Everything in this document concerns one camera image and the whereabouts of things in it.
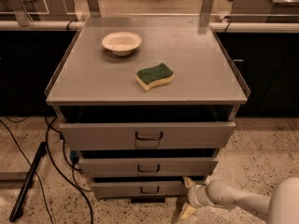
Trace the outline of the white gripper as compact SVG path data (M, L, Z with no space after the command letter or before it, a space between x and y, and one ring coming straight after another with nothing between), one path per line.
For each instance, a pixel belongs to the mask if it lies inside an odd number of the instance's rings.
M195 211L195 208L208 206L208 197L206 195L206 186L196 185L189 177L184 176L184 185L188 189L188 202L182 206L179 218L185 220L190 217Z

